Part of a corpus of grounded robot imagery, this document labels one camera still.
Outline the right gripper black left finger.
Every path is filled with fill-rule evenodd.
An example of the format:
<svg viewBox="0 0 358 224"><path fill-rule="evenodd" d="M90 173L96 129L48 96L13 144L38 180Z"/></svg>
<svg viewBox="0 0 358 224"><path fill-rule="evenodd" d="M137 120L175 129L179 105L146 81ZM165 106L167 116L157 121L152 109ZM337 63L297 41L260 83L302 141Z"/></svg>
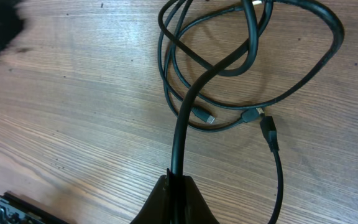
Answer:
<svg viewBox="0 0 358 224"><path fill-rule="evenodd" d="M171 224L173 210L172 175L161 175L131 224Z"/></svg>

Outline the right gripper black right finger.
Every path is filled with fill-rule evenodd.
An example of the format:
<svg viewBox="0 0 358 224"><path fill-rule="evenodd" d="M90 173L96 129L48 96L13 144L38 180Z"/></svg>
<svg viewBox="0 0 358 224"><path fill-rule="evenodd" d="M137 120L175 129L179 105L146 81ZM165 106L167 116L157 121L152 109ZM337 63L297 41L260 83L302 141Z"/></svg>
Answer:
<svg viewBox="0 0 358 224"><path fill-rule="evenodd" d="M219 224L204 200L195 181L190 176L183 177L183 219L185 224Z"/></svg>

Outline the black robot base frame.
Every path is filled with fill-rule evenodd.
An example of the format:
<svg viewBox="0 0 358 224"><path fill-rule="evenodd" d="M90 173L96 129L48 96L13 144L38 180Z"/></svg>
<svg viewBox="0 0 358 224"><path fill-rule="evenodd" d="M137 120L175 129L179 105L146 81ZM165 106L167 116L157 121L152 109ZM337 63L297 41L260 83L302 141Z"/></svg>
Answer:
<svg viewBox="0 0 358 224"><path fill-rule="evenodd" d="M68 224L8 192L0 195L0 224Z"/></svg>

